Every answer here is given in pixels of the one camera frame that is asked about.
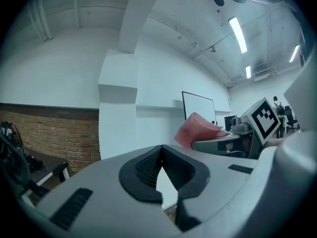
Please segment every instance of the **ceiling light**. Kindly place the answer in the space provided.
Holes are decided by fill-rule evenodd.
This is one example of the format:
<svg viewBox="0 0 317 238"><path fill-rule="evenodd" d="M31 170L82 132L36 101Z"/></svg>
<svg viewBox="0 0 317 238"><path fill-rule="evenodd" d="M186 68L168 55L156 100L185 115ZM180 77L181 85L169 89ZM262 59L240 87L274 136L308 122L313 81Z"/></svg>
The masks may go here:
<svg viewBox="0 0 317 238"><path fill-rule="evenodd" d="M294 53L293 53L292 58L290 59L289 62L292 62L292 61L294 60L294 57L295 57L295 55L296 55L296 53L297 53L298 48L299 48L299 45L297 45L297 46L295 47Z"/></svg>
<svg viewBox="0 0 317 238"><path fill-rule="evenodd" d="M246 41L244 39L242 29L240 27L238 19L236 17L234 17L234 18L229 20L229 23L233 29L234 34L236 35L236 38L238 40L238 43L239 43L239 46L241 49L241 53L248 51L247 44L246 44Z"/></svg>
<svg viewBox="0 0 317 238"><path fill-rule="evenodd" d="M247 72L247 78L251 77L251 66L246 67L246 72Z"/></svg>

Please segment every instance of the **white shelf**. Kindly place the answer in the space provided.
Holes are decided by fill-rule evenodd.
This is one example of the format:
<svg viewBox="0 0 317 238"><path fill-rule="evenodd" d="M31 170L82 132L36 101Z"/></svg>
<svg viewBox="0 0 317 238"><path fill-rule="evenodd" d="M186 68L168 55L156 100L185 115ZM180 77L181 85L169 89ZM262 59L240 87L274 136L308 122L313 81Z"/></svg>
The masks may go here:
<svg viewBox="0 0 317 238"><path fill-rule="evenodd" d="M150 106L150 105L136 105L137 109L180 109L183 110L183 105L177 105L177 106ZM215 110L216 116L225 116L230 114L232 111L225 111L225 110Z"/></svg>

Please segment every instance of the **computer monitor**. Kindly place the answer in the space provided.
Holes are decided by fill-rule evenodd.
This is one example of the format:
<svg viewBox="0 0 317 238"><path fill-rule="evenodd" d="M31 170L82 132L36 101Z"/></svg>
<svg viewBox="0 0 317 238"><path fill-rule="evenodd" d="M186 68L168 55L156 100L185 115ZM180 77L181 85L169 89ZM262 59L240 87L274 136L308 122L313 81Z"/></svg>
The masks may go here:
<svg viewBox="0 0 317 238"><path fill-rule="evenodd" d="M198 113L207 121L217 125L213 100L193 93L182 92L185 119L192 113Z"/></svg>
<svg viewBox="0 0 317 238"><path fill-rule="evenodd" d="M226 126L226 131L231 130L231 125L232 125L232 119L236 116L230 116L230 117L225 117L224 118L224 124Z"/></svg>

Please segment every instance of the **office chair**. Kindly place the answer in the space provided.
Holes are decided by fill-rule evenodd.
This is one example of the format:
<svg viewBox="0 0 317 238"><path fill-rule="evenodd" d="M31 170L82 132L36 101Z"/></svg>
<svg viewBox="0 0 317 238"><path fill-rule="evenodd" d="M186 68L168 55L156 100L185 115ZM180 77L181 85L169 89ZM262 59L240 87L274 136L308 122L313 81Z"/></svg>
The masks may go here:
<svg viewBox="0 0 317 238"><path fill-rule="evenodd" d="M294 120L292 110L289 106L285 106L285 113L284 113L288 119L287 124L291 126L291 129L295 133L294 124L297 123L297 119Z"/></svg>

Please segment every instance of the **black vent grille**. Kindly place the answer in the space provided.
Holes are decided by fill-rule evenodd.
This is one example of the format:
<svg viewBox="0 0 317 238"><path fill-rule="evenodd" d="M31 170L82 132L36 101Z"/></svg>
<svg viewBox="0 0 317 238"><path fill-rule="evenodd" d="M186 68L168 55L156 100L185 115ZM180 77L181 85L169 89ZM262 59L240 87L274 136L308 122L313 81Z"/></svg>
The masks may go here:
<svg viewBox="0 0 317 238"><path fill-rule="evenodd" d="M156 188L159 171L162 166L160 150L148 156L136 165L136 176L147 186Z"/></svg>
<svg viewBox="0 0 317 238"><path fill-rule="evenodd" d="M242 172L242 173L246 173L246 174L251 174L253 169L252 168L247 168L247 167L243 167L243 166L239 166L239 165L234 165L232 164L231 166L228 167L229 169L232 169L234 171L238 171L238 172Z"/></svg>
<svg viewBox="0 0 317 238"><path fill-rule="evenodd" d="M176 190L188 183L195 175L195 168L171 152L163 149L163 168Z"/></svg>
<svg viewBox="0 0 317 238"><path fill-rule="evenodd" d="M86 188L79 188L51 217L51 221L59 227L68 230L83 209L93 192Z"/></svg>

